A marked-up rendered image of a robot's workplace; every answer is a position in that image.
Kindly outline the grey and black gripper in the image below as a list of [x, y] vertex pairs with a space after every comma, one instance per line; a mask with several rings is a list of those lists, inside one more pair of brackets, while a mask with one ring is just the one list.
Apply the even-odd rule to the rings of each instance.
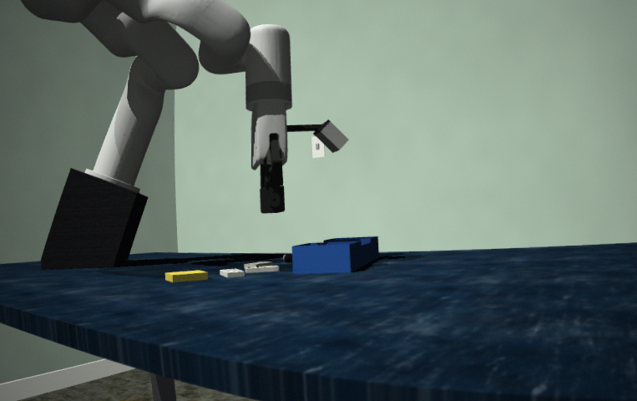
[[257, 99], [245, 107], [252, 111], [251, 169], [256, 170], [260, 165], [260, 212], [283, 212], [285, 194], [282, 166], [288, 156], [286, 110], [292, 108], [292, 102], [285, 99]]

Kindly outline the yellow sticky note pad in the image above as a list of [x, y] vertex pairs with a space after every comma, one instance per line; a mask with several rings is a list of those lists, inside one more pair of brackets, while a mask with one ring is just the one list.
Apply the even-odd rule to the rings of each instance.
[[188, 282], [198, 280], [208, 280], [208, 272], [189, 271], [189, 272], [167, 272], [165, 280], [169, 282]]

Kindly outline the blue rack of bins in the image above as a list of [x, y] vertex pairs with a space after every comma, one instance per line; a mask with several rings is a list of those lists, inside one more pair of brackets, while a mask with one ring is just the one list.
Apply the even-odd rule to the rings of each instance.
[[333, 238], [292, 246], [293, 274], [354, 272], [378, 257], [378, 236]]

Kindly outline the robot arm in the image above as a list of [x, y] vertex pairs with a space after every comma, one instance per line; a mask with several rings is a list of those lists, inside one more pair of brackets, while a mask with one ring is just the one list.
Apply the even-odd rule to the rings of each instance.
[[[275, 24], [250, 29], [242, 14], [223, 0], [21, 2], [38, 18], [81, 22], [115, 56], [138, 56], [88, 175], [139, 193], [133, 185], [159, 121], [164, 92], [191, 85], [199, 61], [212, 74], [245, 72], [245, 104], [257, 99], [292, 102], [288, 31]], [[168, 22], [200, 40], [199, 61]]]

